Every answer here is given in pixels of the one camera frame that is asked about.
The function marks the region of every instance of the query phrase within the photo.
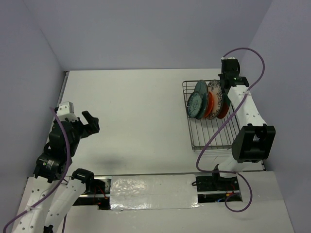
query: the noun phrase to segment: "decorative plate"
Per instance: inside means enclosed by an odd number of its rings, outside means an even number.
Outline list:
[[[202,99],[199,94],[199,92],[193,92],[189,99],[187,104],[187,114],[190,118],[195,118],[201,108],[202,105]]]
[[[194,91],[198,92],[201,96],[201,99],[202,99],[201,109],[200,109],[199,113],[197,114],[197,116],[195,117],[196,119],[200,120],[205,115],[207,103],[208,103],[208,94],[207,94],[206,82],[204,80],[198,81],[198,83],[196,84],[196,86],[194,88]]]
[[[207,85],[208,91],[212,93],[214,99],[214,106],[212,111],[207,116],[207,119],[214,119],[222,109],[224,97],[222,93],[222,88],[220,87],[219,80],[212,80]]]

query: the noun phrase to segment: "dish rack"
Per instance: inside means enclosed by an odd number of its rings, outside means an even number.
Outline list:
[[[215,118],[213,120],[190,118],[187,114],[187,103],[188,98],[194,91],[197,81],[184,81],[183,82],[183,92],[186,116],[188,119],[189,134],[191,140],[191,146],[194,151],[202,150],[210,138],[215,134],[215,132],[222,126],[222,124],[228,119],[228,117],[233,113],[233,107],[231,106],[227,116],[223,119]],[[214,149],[230,149],[232,147],[232,142],[239,133],[240,128],[236,116],[234,116],[220,131],[216,138],[211,142],[207,150]]]

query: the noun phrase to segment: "white wall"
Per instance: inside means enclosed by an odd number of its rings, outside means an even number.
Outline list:
[[[17,212],[64,73],[22,0],[0,2],[0,227]]]
[[[65,70],[217,68],[271,0],[24,0]]]
[[[266,62],[265,76],[252,91],[254,100],[276,128],[266,165],[276,172],[296,233],[311,232],[310,25],[311,1],[274,0],[250,46]],[[260,66],[247,53],[242,74],[253,82]]]

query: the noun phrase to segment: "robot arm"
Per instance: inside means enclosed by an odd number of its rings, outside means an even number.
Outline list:
[[[57,232],[72,205],[81,194],[89,190],[93,180],[94,173],[81,168],[72,174],[65,191],[55,200],[48,212],[44,224],[44,233]]]
[[[88,122],[87,125],[84,125],[75,116],[73,104],[70,102],[60,104],[55,110],[66,131],[70,146],[70,156],[73,157],[81,138],[99,132],[98,118],[92,117],[88,111],[84,111],[82,115]],[[52,233],[53,229],[56,232],[55,229],[58,228],[72,204],[80,194],[87,190],[90,181],[94,179],[94,174],[78,169],[73,173],[70,186],[67,186],[65,192],[54,202],[52,208],[50,207],[55,192],[35,208],[31,208],[32,205],[47,196],[59,182],[66,162],[67,152],[64,135],[57,121],[55,121],[52,131],[49,133],[49,142],[45,145],[43,153],[36,161],[33,190],[26,207],[28,212],[19,220],[19,224],[14,230],[15,233]]]
[[[232,143],[232,156],[215,169],[223,171],[242,171],[251,163],[267,159],[276,134],[274,126],[268,126],[259,114],[253,101],[249,83],[240,77],[240,64],[234,57],[222,59],[222,73],[219,74],[222,92],[231,101],[234,109],[242,102],[236,113],[240,131]],[[229,178],[236,174],[220,173],[221,177]]]

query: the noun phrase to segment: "black mount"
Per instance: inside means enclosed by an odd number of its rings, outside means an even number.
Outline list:
[[[216,165],[216,167],[214,168],[214,171],[219,171],[218,165]],[[212,182],[214,186],[216,187],[223,187],[224,185],[227,187],[227,186],[233,185],[237,190],[239,189],[237,177],[224,178],[220,176],[219,172],[212,173]]]
[[[219,74],[222,92],[228,94],[231,87],[237,85],[249,86],[245,77],[240,75],[240,64],[237,59],[222,59],[222,73]]]
[[[94,182],[94,173],[82,168],[78,168],[72,173],[71,179],[80,180],[86,184],[86,192],[90,191],[91,183]]]
[[[43,233],[53,233],[53,225],[50,225],[48,227],[44,226]]]
[[[88,111],[82,112],[82,115],[86,118],[87,125],[84,125],[80,118],[75,122],[70,122],[67,118],[66,121],[62,121],[69,140],[71,157],[74,156],[81,138],[98,133],[100,130],[98,118],[92,117]],[[52,131],[49,133],[49,142],[36,161],[35,178],[38,176],[47,178],[49,183],[59,180],[65,169],[66,161],[67,150],[64,135],[55,120]]]
[[[267,159],[276,130],[274,126],[243,126],[232,143],[232,155],[238,163],[257,163]]]

